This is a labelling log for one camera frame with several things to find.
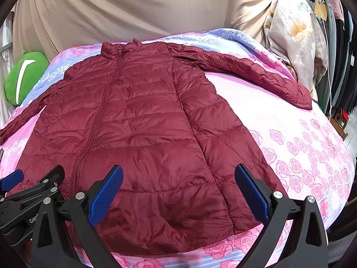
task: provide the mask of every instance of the bed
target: bed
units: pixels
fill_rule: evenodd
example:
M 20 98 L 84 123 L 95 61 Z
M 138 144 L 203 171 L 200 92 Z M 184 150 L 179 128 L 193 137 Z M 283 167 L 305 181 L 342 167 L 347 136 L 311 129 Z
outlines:
M 289 70 L 276 57 L 238 30 L 222 28 L 191 32 L 155 41 L 193 45 L 238 58 L 249 58 L 268 71 L 294 80 Z M 9 121 L 50 85 L 62 79 L 65 70 L 71 65 L 99 54 L 100 49 L 101 44 L 94 44 L 73 47 L 58 54 L 22 105 L 12 113 Z M 304 199 L 313 195 L 316 198 L 327 229 L 347 201 L 355 169 L 347 147 L 318 105 L 312 102 L 311 111 L 298 109 L 261 87 L 227 73 L 207 72 L 206 77 L 249 129 L 289 197 Z M 40 113 L 1 146 L 4 156 L 0 165 L 0 177 L 16 168 L 39 116 Z M 290 228 L 291 221 L 288 221 L 268 264 L 278 260 Z M 236 267 L 261 229 L 262 225 L 187 253 L 154 258 L 119 254 L 114 256 L 123 268 Z M 81 261 L 90 266 L 84 251 L 78 248 L 77 252 Z

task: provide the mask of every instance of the blue gripper pad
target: blue gripper pad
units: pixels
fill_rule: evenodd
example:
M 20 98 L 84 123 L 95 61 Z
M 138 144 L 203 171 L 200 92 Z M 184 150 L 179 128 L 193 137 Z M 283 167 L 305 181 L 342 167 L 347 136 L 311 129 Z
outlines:
M 269 221 L 269 203 L 259 190 L 253 179 L 247 173 L 245 166 L 238 165 L 235 170 L 235 180 L 241 190 L 254 218 L 263 224 Z
M 106 182 L 104 182 L 101 189 L 90 202 L 88 220 L 92 226 L 104 219 L 123 180 L 123 169 L 116 165 Z
M 1 181 L 0 190 L 3 192 L 9 192 L 23 180 L 24 180 L 24 173 L 21 169 L 18 169 L 13 173 L 9 174 Z

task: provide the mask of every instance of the red puffer jacket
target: red puffer jacket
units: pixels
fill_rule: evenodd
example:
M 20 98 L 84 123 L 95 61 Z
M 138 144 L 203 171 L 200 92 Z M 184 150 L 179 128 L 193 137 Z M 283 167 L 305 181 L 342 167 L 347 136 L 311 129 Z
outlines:
M 66 198 L 114 164 L 124 183 L 96 226 L 110 251 L 185 252 L 258 225 L 235 184 L 244 163 L 284 191 L 251 134 L 203 71 L 230 71 L 311 109 L 309 91 L 248 59 L 155 42 L 103 44 L 0 131 L 0 144 L 45 105 L 17 165 L 20 191 L 56 164 Z

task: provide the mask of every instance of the green pillow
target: green pillow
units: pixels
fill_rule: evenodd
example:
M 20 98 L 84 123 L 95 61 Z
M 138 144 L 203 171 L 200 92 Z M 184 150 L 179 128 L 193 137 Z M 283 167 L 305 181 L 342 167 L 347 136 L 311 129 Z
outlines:
M 43 53 L 24 53 L 5 80 L 5 94 L 8 101 L 15 106 L 21 105 L 45 73 L 48 65 L 48 60 Z

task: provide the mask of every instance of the gray fabric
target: gray fabric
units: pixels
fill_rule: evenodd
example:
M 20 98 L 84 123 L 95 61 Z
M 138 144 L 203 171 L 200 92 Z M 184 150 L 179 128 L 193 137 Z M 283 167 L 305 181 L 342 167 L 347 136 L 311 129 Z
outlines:
M 319 85 L 317 86 L 318 104 L 324 113 L 326 113 L 327 106 L 329 105 L 329 100 L 331 96 L 329 79 L 330 79 L 330 83 L 332 84 L 333 73 L 334 73 L 335 62 L 336 62 L 336 21 L 334 18 L 334 13 L 330 1 L 325 0 L 325 3 L 327 6 L 328 22 L 330 26 L 330 40 L 328 42 L 329 69 L 328 69 L 328 76 L 327 75 L 323 76 Z
M 347 45 L 347 54 L 349 53 L 349 43 Z M 345 74 L 346 74 L 346 69 L 347 69 L 347 64 L 348 64 L 349 60 L 346 59 L 345 61 L 345 66 L 343 68 L 343 73 L 342 73 L 342 76 L 341 76 L 341 79 L 340 79 L 340 83 L 338 84 L 338 87 L 337 87 L 337 90 L 336 90 L 336 93 L 335 95 L 333 96 L 333 99 L 332 99 L 332 105 L 334 107 L 336 107 L 336 102 L 337 102 L 337 99 L 338 99 L 338 96 L 340 94 L 340 91 L 341 91 L 341 87 L 342 87 L 342 83 L 343 83 L 343 79 L 345 78 Z

